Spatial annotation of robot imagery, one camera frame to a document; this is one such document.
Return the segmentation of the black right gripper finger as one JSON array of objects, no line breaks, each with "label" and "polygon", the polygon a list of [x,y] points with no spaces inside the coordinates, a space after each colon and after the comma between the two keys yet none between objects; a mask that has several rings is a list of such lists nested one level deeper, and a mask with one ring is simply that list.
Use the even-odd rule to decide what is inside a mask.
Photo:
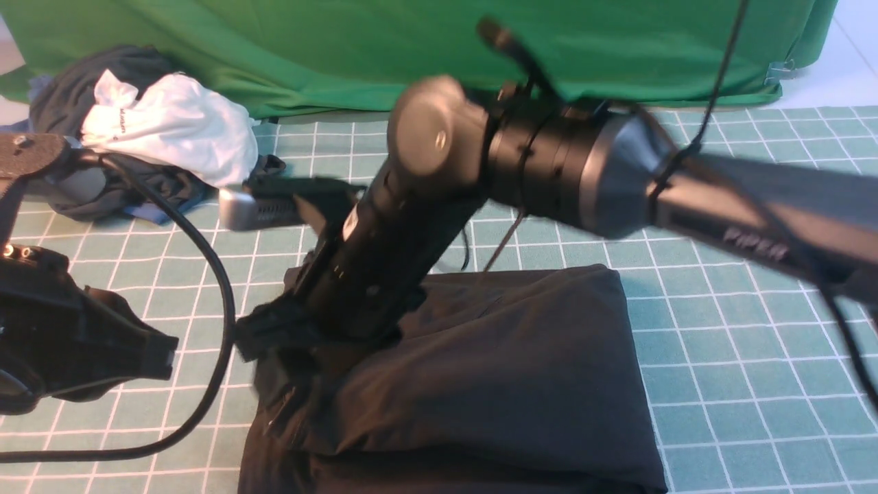
[{"label": "black right gripper finger", "polygon": [[233,344],[245,362],[276,348],[310,348],[329,341],[294,295],[254,307],[233,325]]}]

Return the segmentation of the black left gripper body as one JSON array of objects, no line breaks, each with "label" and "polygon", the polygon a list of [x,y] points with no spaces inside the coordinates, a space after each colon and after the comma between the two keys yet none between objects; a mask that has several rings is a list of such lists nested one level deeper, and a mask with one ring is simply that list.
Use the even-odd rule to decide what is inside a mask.
[{"label": "black left gripper body", "polygon": [[68,260],[35,247],[2,249],[2,413],[42,399],[94,401],[137,376],[112,335],[118,322],[69,276]]}]

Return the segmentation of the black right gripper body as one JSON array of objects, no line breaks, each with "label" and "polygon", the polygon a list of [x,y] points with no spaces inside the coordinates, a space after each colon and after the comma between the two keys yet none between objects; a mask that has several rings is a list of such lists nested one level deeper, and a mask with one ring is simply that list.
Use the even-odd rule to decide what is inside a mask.
[{"label": "black right gripper body", "polygon": [[421,282],[486,202],[480,165],[418,175],[380,169],[369,187],[315,177],[333,193],[313,260],[294,288],[305,337],[319,344],[376,340],[424,300]]}]

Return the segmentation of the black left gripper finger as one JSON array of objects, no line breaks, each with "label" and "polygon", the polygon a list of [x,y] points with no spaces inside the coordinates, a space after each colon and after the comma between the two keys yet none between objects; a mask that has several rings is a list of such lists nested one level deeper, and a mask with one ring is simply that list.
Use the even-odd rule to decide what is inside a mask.
[{"label": "black left gripper finger", "polygon": [[140,319],[128,301],[113,291],[103,291],[106,327],[115,366],[126,379],[163,379],[173,370],[179,339],[158,331]]}]

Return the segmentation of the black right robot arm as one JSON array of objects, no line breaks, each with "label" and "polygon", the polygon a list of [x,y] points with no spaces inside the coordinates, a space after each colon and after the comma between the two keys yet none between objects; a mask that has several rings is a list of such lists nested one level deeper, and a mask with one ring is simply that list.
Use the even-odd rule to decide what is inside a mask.
[{"label": "black right robot arm", "polygon": [[875,177],[699,154],[661,185],[676,150],[649,115],[480,98],[451,76],[401,95],[387,150],[360,200],[338,180],[285,182],[318,246],[291,294],[239,319],[244,359],[382,340],[489,200],[606,239],[668,229],[876,306]]}]

